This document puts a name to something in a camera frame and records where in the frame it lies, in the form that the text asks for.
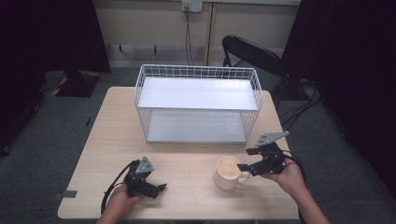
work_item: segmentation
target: wire basket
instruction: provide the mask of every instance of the wire basket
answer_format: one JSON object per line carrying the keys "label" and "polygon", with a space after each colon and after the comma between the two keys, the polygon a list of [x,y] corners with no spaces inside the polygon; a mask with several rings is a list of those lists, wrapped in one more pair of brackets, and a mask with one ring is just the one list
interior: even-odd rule
{"label": "wire basket", "polygon": [[144,64],[134,102],[148,142],[246,143],[262,88],[253,68]]}

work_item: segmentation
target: table top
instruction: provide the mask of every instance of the table top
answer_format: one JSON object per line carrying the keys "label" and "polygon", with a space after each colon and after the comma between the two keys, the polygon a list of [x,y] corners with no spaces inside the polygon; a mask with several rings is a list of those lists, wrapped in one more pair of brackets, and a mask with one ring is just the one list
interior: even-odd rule
{"label": "table top", "polygon": [[[262,133],[282,132],[271,96],[263,92],[263,105],[246,144],[147,143],[134,104],[133,87],[112,87],[98,113],[67,190],[60,218],[99,218],[104,192],[131,161],[147,156],[155,170],[147,178],[153,185],[166,183],[156,199],[138,203],[124,219],[297,219],[297,205],[280,186],[251,176],[236,189],[219,189],[213,181],[217,161],[226,155],[251,164],[249,156]],[[276,141],[288,150],[285,138]]]}

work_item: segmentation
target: white mug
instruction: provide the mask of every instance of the white mug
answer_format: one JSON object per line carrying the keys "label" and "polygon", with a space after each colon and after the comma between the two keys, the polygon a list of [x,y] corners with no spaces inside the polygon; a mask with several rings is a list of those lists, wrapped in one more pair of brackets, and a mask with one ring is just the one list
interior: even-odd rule
{"label": "white mug", "polygon": [[237,158],[225,156],[218,161],[213,180],[221,189],[234,189],[239,182],[250,177],[249,172],[241,172],[236,164],[241,163]]}

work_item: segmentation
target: carpeted floor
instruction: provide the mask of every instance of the carpeted floor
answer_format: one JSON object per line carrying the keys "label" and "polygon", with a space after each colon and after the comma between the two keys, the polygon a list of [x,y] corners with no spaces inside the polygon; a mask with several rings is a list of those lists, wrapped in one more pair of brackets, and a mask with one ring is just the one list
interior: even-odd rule
{"label": "carpeted floor", "polygon": [[[90,98],[45,92],[38,112],[10,145],[10,155],[0,158],[0,223],[95,223],[59,219],[60,201],[52,197],[67,188],[108,88],[133,86],[138,71],[114,68],[112,75],[99,79]],[[43,90],[61,75],[48,73]],[[283,101],[281,121],[304,103]],[[396,223],[395,202],[367,161],[342,138],[336,118],[322,102],[306,110],[289,131],[290,150],[303,162],[308,187],[331,223]]]}

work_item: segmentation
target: person's right hand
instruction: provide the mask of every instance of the person's right hand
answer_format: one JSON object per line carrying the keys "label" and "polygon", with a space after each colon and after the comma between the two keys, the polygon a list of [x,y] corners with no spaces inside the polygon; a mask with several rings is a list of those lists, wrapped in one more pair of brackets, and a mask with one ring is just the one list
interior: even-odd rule
{"label": "person's right hand", "polygon": [[262,177],[274,180],[283,190],[291,196],[307,190],[303,179],[303,174],[296,162],[285,159],[285,169],[280,174],[267,173]]}

